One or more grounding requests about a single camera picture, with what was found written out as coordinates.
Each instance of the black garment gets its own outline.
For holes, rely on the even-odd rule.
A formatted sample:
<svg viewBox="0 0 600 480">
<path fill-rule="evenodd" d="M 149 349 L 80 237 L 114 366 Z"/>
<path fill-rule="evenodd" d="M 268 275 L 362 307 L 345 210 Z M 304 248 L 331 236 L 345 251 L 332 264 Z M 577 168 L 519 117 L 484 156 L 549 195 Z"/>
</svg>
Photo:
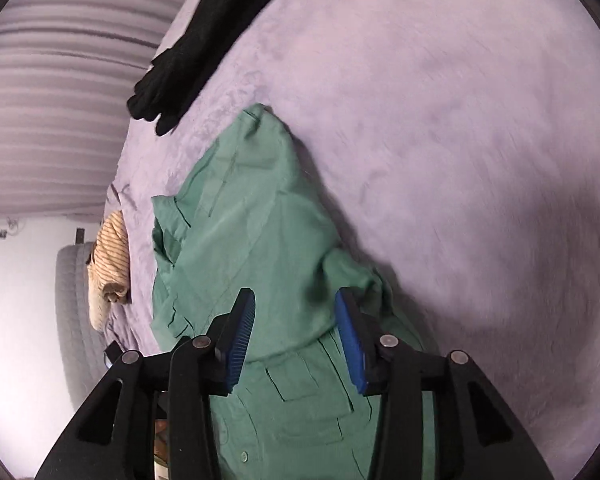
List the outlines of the black garment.
<svg viewBox="0 0 600 480">
<path fill-rule="evenodd" d="M 157 56 L 127 102 L 134 119 L 160 119 L 155 133 L 176 127 L 242 32 L 270 0 L 200 0 L 183 36 Z"/>
</svg>

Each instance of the green garment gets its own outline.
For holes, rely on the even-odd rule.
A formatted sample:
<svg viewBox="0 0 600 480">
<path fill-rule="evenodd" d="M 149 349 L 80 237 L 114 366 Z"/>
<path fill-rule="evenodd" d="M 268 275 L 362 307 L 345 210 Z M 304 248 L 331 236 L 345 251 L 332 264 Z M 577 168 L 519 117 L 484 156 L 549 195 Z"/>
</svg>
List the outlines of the green garment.
<svg viewBox="0 0 600 480">
<path fill-rule="evenodd" d="M 152 330 L 164 351 L 205 333 L 241 287 L 256 317 L 239 384 L 212 397 L 225 479 L 363 479 L 370 465 L 379 397 L 350 382 L 334 296 L 356 286 L 361 306 L 414 348 L 390 292 L 360 266 L 302 176 L 291 137 L 263 105 L 244 110 L 207 150 L 174 197 L 153 198 Z M 430 396 L 424 399 L 423 478 L 433 478 Z"/>
</svg>

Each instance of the lavender blanket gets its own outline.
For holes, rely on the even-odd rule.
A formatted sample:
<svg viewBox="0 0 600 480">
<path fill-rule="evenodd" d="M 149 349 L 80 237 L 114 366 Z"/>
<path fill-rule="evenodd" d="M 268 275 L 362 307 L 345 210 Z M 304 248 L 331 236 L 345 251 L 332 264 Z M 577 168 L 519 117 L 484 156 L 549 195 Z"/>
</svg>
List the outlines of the lavender blanket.
<svg viewBox="0 0 600 480">
<path fill-rule="evenodd" d="M 144 352 L 150 197 L 254 102 L 298 138 L 352 252 L 572 478 L 600 441 L 600 31 L 579 1 L 273 0 L 174 132 L 130 125 L 115 186 Z"/>
</svg>

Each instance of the striped curtain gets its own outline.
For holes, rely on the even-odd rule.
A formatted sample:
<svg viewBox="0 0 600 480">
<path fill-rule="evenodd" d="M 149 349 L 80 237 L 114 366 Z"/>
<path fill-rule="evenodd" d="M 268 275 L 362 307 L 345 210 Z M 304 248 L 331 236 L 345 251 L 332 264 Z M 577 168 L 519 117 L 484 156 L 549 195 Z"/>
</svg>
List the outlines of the striped curtain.
<svg viewBox="0 0 600 480">
<path fill-rule="evenodd" d="M 100 216 L 126 99 L 184 0 L 10 0 L 0 13 L 0 217 Z"/>
</svg>

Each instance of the silver screw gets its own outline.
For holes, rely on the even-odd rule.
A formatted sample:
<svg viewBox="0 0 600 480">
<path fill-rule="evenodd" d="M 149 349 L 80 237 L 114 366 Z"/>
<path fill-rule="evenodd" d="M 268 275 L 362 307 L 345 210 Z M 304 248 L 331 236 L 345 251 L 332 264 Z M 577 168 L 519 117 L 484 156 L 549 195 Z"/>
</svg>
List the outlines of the silver screw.
<svg viewBox="0 0 600 480">
<path fill-rule="evenodd" d="M 457 365 L 465 365 L 469 362 L 469 356 L 462 350 L 454 350 L 451 352 L 451 360 Z"/>
<path fill-rule="evenodd" d="M 392 334 L 384 334 L 380 336 L 380 344 L 385 348 L 393 348 L 394 346 L 398 346 L 400 340 Z"/>
<path fill-rule="evenodd" d="M 122 354 L 122 362 L 125 365 L 130 365 L 138 361 L 140 354 L 135 350 L 129 350 L 129 352 L 125 352 Z"/>
<path fill-rule="evenodd" d="M 206 348 L 211 344 L 211 339 L 206 335 L 199 335 L 193 339 L 193 346 L 196 348 Z"/>
</svg>

